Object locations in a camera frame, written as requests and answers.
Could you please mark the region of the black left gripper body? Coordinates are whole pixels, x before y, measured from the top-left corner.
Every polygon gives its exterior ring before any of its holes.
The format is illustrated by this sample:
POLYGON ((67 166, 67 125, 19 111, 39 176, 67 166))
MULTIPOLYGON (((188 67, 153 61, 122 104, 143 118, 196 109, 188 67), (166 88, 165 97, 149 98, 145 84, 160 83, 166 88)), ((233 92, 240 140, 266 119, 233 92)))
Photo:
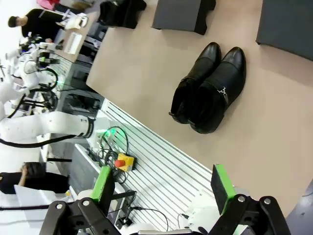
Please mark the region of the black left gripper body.
POLYGON ((40 50, 36 58, 37 66, 49 66, 60 63, 60 59, 57 59, 55 52, 51 50, 40 50))

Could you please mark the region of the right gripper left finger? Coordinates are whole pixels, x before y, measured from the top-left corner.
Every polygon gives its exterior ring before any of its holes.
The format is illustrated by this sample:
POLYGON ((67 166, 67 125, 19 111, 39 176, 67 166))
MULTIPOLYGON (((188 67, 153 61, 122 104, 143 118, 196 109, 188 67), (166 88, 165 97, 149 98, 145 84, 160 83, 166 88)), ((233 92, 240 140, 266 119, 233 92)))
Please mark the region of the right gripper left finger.
POLYGON ((118 234, 118 229, 107 218, 114 189, 112 170, 104 166, 89 197, 72 203, 54 201, 49 205, 43 222, 43 234, 76 235, 83 229, 90 229, 94 235, 118 234))

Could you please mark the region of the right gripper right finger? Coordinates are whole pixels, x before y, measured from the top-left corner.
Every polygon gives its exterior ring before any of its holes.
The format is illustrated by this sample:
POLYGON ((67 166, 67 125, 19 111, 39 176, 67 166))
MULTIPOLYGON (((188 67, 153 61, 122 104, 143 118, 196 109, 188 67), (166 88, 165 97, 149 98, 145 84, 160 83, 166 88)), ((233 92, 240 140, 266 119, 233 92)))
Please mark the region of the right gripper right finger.
POLYGON ((254 235, 289 235, 277 200, 263 196, 258 201, 236 193, 222 164, 213 165, 211 188, 220 213, 210 235, 232 235, 239 225, 246 225, 254 235))

